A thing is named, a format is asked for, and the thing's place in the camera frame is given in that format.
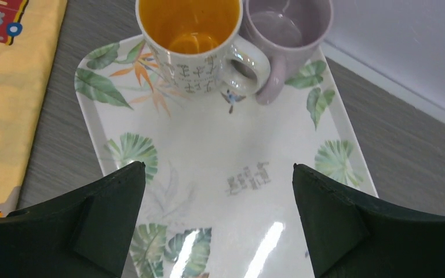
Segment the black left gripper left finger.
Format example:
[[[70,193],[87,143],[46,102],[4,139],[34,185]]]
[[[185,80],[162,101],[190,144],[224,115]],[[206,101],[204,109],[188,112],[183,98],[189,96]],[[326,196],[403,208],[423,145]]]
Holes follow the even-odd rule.
[[[0,277],[121,277],[145,164],[0,218]]]

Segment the lilac mug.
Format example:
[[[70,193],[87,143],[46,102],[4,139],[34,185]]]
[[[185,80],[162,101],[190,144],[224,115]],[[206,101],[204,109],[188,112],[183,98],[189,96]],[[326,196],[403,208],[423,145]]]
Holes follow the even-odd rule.
[[[299,72],[330,31],[332,0],[248,0],[243,4],[240,35],[268,58],[271,73],[256,101],[276,100],[285,81]]]

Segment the yellow printed cloth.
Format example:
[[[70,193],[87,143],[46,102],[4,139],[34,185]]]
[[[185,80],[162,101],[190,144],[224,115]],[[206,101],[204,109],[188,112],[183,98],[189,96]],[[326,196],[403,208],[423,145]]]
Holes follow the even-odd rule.
[[[0,1],[0,218],[17,207],[66,1]]]

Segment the orange interior patterned mug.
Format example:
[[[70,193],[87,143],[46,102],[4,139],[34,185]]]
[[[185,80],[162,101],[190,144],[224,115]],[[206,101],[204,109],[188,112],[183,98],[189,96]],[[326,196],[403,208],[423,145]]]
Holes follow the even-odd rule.
[[[242,1],[136,1],[137,22],[165,80],[183,93],[257,93],[271,66],[239,35]]]

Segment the leaf pattern serving tray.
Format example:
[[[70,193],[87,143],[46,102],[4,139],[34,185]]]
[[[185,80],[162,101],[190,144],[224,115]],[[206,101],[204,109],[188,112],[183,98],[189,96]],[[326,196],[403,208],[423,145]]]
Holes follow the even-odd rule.
[[[90,52],[74,83],[103,174],[145,164],[135,277],[312,277],[293,166],[377,194],[321,50],[270,105],[175,91],[141,35]]]

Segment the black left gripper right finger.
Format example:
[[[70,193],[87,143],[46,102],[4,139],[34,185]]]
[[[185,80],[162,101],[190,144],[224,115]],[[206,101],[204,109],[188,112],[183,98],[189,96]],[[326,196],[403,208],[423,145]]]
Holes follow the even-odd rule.
[[[295,164],[316,277],[445,277],[445,216],[395,205]]]

